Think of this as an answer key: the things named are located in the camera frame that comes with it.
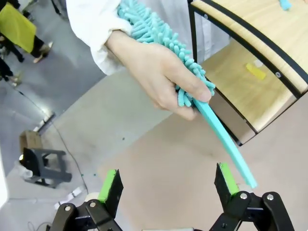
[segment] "cardboard box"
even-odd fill
[[[43,148],[42,140],[36,131],[26,130],[19,136],[20,152],[24,152],[24,148]]]

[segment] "white sleeve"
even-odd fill
[[[120,0],[66,0],[73,32],[86,43],[97,66],[107,75],[122,68],[121,63],[104,45],[113,30],[128,35],[131,25],[117,15]]]

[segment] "fingernail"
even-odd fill
[[[212,94],[209,90],[205,90],[200,97],[198,98],[198,100],[202,101],[202,102],[208,102],[212,97]]]

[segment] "yellow bag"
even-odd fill
[[[26,52],[33,50],[36,27],[11,4],[0,11],[0,32]]]

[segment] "cable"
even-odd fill
[[[52,225],[50,222],[43,222],[41,223],[37,229],[35,229],[33,223],[31,221],[28,221],[28,229],[29,231],[39,231],[40,227],[42,227],[42,225]]]
[[[34,106],[36,106],[45,116],[48,116],[48,115],[47,115],[39,106],[37,106],[37,105],[35,104],[35,102],[33,102],[28,96],[26,96],[26,95],[23,94],[21,91],[17,90],[17,89],[14,88],[13,86],[11,86],[8,82],[6,82],[6,83],[7,83],[14,91],[18,92],[19,94],[21,94],[22,96],[24,96],[26,99],[28,99],[28,100],[29,100]],[[62,143],[63,143],[63,145],[64,145],[64,147],[65,147],[65,149],[67,150],[67,152],[70,154],[70,156],[73,158],[74,162],[76,163],[76,166],[77,166],[78,171],[79,171],[79,173],[80,173],[81,179],[82,179],[82,181],[83,181],[83,183],[84,183],[84,185],[85,185],[87,194],[89,194],[89,190],[88,190],[87,184],[86,184],[86,182],[85,182],[85,180],[84,180],[84,178],[83,178],[83,175],[82,175],[82,173],[81,173],[81,170],[80,170],[80,167],[79,167],[79,164],[78,164],[77,160],[76,160],[75,157],[72,155],[72,153],[68,150],[67,145],[66,145],[66,143],[65,143],[65,141],[64,141],[64,139],[63,139],[63,137],[62,137],[62,135],[60,134],[58,128],[54,125],[54,123],[53,123],[52,120],[50,120],[50,122],[51,122],[52,126],[56,129],[56,131],[57,131],[57,133],[58,133],[58,135],[59,135],[59,137],[60,137],[60,139],[61,139],[61,141],[62,141]]]

